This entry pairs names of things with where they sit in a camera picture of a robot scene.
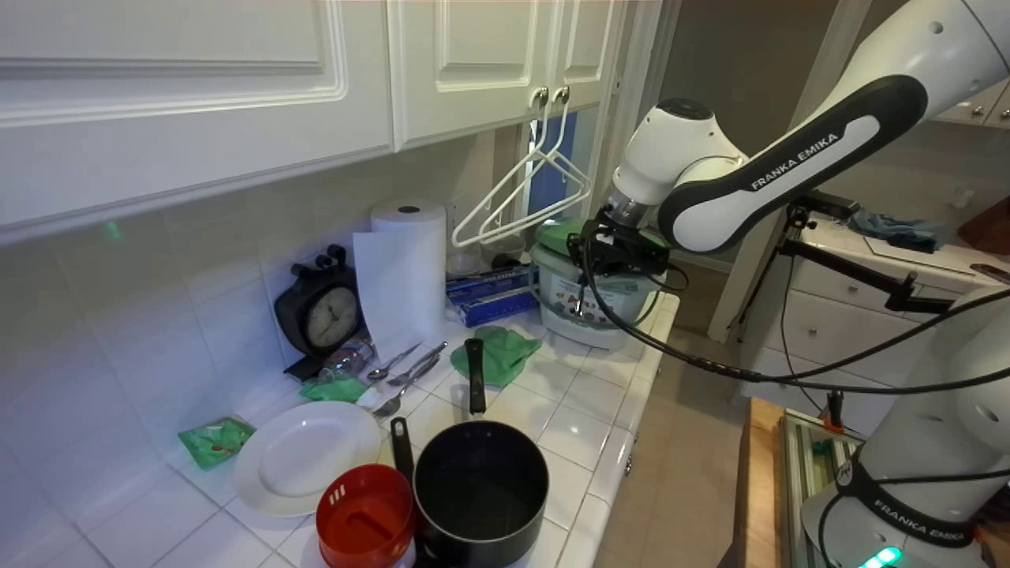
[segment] handle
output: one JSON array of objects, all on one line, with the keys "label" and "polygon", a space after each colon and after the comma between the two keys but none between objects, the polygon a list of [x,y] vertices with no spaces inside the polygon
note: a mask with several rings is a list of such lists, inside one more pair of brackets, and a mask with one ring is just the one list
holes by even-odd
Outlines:
[{"label": "handle", "polygon": [[472,363],[472,415],[485,415],[485,397],[483,397],[483,337],[467,337],[467,363]]},{"label": "handle", "polygon": [[406,476],[406,483],[415,483],[415,448],[411,448],[411,429],[405,417],[395,417],[387,422],[387,435],[391,435],[391,462],[398,465],[398,471]]}]

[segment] green cloth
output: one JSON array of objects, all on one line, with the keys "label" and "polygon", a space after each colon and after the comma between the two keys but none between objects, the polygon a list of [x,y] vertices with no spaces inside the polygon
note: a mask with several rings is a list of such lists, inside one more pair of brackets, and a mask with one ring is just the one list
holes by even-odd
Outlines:
[{"label": "green cloth", "polygon": [[212,471],[235,457],[245,439],[253,435],[253,427],[235,417],[220,417],[216,422],[197,427],[179,434],[179,443],[188,445],[189,457],[198,465],[198,471]]},{"label": "green cloth", "polygon": [[[476,329],[483,337],[483,384],[509,390],[527,367],[527,360],[539,351],[539,342],[524,337],[513,329]],[[453,351],[453,367],[472,375],[467,348]]]},{"label": "green cloth", "polygon": [[356,403],[359,394],[367,394],[369,384],[349,373],[327,373],[323,383],[306,383],[304,397],[306,402],[349,402]]}]

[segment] paper plate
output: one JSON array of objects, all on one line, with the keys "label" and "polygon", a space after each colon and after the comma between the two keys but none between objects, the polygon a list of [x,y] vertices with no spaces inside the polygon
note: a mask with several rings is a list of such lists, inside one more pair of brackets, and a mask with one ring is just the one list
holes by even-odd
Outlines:
[{"label": "paper plate", "polygon": [[333,480],[380,462],[380,452],[372,415],[341,402],[304,403],[253,434],[236,462],[236,490],[250,507],[304,518]]}]

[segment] black pot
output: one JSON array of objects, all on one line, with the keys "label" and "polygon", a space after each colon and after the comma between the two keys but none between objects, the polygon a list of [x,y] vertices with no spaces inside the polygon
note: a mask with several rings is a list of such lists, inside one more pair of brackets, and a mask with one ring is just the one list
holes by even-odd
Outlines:
[{"label": "black pot", "polygon": [[[391,434],[405,465],[405,420]],[[545,462],[524,434],[485,420],[438,434],[415,468],[419,565],[517,563],[536,544],[545,490]]]}]

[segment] red container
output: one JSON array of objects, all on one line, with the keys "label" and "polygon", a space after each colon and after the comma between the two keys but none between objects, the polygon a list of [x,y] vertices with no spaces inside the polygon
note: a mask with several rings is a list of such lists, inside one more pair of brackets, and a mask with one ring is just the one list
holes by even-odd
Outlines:
[{"label": "red container", "polygon": [[381,465],[337,476],[316,507],[320,553],[333,568],[395,565],[415,536],[406,480]]}]

